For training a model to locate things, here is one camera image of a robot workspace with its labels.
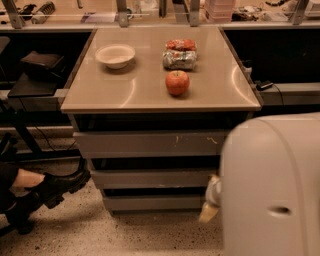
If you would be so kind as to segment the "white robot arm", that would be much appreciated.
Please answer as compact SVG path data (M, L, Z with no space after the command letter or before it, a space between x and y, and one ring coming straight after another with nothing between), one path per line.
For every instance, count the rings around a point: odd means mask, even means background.
M222 214L224 256L320 256L320 113L234 128L199 221Z

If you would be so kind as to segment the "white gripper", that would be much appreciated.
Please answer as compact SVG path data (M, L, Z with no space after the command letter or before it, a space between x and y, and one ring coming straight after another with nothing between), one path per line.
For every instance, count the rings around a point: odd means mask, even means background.
M199 222L206 224L210 222L218 213L221 206L222 183L218 176L213 175L207 185L204 203L199 215Z

